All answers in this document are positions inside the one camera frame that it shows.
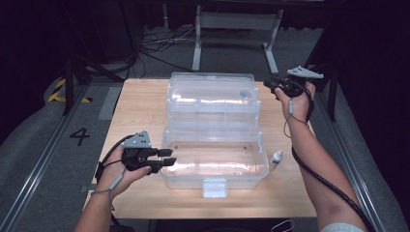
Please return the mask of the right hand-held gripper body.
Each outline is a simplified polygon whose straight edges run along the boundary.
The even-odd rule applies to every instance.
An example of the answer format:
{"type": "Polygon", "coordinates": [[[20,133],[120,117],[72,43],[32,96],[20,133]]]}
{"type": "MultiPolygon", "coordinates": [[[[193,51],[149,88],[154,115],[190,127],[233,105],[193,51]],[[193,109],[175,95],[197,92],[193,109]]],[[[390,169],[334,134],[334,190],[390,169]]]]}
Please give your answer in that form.
{"type": "Polygon", "coordinates": [[[323,79],[322,73],[313,72],[301,66],[287,71],[287,77],[280,82],[279,87],[288,97],[298,97],[306,90],[308,79],[323,79]]]}

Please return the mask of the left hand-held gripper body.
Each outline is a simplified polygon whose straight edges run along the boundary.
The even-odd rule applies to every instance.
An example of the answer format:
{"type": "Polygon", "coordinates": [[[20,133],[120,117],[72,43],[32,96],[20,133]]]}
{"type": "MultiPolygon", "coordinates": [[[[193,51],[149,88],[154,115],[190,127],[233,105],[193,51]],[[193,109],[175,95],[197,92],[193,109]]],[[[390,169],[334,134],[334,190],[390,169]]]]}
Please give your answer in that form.
{"type": "Polygon", "coordinates": [[[134,171],[146,165],[151,140],[148,131],[143,130],[127,136],[120,146],[124,149],[122,162],[129,171],[134,171]]]}

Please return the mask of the clear plastic storage box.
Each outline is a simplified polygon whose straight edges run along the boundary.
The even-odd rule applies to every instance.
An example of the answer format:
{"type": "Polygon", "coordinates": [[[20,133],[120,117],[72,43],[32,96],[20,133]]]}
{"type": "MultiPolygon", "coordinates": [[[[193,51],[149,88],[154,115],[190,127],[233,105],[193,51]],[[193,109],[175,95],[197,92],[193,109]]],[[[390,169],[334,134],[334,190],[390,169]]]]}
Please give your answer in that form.
{"type": "Polygon", "coordinates": [[[208,198],[255,188],[269,172],[260,107],[251,74],[173,73],[162,146],[177,160],[161,171],[165,184],[201,189],[208,198]],[[242,98],[240,91],[249,96],[242,98]]]}

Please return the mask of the person's right hand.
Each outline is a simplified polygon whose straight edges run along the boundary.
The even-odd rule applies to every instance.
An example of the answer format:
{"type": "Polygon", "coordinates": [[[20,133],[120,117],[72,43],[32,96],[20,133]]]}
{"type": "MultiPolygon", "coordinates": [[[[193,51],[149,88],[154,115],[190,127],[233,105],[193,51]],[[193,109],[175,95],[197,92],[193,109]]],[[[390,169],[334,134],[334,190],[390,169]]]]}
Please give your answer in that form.
{"type": "Polygon", "coordinates": [[[307,91],[296,98],[289,98],[282,90],[277,88],[275,94],[282,105],[282,114],[289,125],[293,122],[306,123],[308,121],[309,107],[315,94],[315,86],[306,83],[307,91]]]}

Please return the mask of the person's left hand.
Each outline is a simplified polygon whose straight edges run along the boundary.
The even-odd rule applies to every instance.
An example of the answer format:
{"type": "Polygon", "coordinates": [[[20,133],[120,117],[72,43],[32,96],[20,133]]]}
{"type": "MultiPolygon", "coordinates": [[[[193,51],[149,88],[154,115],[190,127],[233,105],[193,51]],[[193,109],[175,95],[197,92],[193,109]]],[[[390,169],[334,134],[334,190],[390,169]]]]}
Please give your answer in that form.
{"type": "Polygon", "coordinates": [[[123,148],[118,147],[112,152],[104,163],[104,171],[95,189],[95,191],[110,191],[112,199],[151,171],[150,166],[129,171],[121,161],[123,151],[123,148]]]}

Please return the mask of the black tripod stand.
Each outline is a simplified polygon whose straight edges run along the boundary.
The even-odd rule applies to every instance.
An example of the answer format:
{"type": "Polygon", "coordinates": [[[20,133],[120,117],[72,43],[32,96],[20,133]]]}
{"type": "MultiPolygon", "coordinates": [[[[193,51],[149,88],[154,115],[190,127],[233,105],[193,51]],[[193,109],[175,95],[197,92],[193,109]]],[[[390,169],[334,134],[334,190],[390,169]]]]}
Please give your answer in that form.
{"type": "Polygon", "coordinates": [[[73,79],[76,78],[78,83],[81,86],[86,86],[91,83],[91,76],[87,67],[91,67],[97,73],[100,73],[109,79],[115,82],[124,82],[125,79],[118,76],[114,72],[109,71],[108,69],[104,68],[102,65],[92,61],[90,58],[86,58],[84,56],[75,55],[71,56],[66,63],[65,68],[65,80],[66,80],[66,102],[65,102],[65,110],[63,115],[67,116],[74,107],[74,87],[73,87],[73,79]]]}
{"type": "Polygon", "coordinates": [[[322,63],[312,65],[309,62],[305,63],[305,68],[315,73],[321,73],[324,75],[323,78],[314,80],[312,83],[315,85],[318,92],[322,92],[325,87],[328,87],[328,101],[327,101],[327,112],[330,119],[334,122],[336,120],[336,98],[337,98],[337,70],[336,66],[332,62],[322,63]]]}

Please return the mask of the small white dropper bottle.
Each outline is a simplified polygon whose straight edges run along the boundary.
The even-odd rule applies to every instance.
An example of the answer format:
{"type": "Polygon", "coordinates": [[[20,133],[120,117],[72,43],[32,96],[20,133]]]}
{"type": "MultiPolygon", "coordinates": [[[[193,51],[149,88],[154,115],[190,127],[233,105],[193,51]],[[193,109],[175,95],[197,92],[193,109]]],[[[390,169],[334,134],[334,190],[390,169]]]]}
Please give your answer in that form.
{"type": "Polygon", "coordinates": [[[270,158],[270,165],[272,167],[277,167],[280,162],[282,161],[282,156],[283,156],[283,151],[282,150],[278,150],[276,152],[274,152],[270,158]]]}

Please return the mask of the yellow black hazard tape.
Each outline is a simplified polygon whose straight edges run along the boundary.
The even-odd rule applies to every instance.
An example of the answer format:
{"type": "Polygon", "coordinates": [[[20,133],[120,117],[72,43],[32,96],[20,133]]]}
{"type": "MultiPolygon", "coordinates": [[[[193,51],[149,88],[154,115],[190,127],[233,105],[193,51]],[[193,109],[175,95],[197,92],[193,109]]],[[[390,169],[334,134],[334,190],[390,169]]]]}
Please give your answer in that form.
{"type": "Polygon", "coordinates": [[[60,92],[64,85],[66,84],[66,79],[62,77],[55,85],[52,93],[48,97],[49,102],[65,102],[66,98],[60,95],[60,92]]]}

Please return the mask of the person's white sleeve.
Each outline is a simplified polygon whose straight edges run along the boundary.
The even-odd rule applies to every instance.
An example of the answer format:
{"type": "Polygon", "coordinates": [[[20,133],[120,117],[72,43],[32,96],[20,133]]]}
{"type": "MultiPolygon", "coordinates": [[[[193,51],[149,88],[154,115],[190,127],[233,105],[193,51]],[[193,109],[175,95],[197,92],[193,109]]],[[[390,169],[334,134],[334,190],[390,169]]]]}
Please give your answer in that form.
{"type": "Polygon", "coordinates": [[[331,223],[321,229],[320,232],[364,232],[361,228],[344,222],[331,223]]]}

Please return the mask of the grey metal desk frame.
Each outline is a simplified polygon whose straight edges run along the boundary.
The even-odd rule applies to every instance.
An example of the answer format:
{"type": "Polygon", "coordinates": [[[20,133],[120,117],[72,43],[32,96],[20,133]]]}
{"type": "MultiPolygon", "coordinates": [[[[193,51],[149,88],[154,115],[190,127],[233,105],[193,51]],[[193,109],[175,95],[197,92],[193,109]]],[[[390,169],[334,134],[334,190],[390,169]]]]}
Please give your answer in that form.
{"type": "Polygon", "coordinates": [[[278,66],[273,53],[273,45],[281,23],[283,10],[274,14],[239,14],[239,13],[209,13],[202,7],[196,7],[195,14],[195,45],[191,68],[198,72],[201,62],[201,30],[207,29],[241,29],[270,31],[270,39],[263,44],[263,50],[268,62],[270,73],[278,74],[278,66]]]}

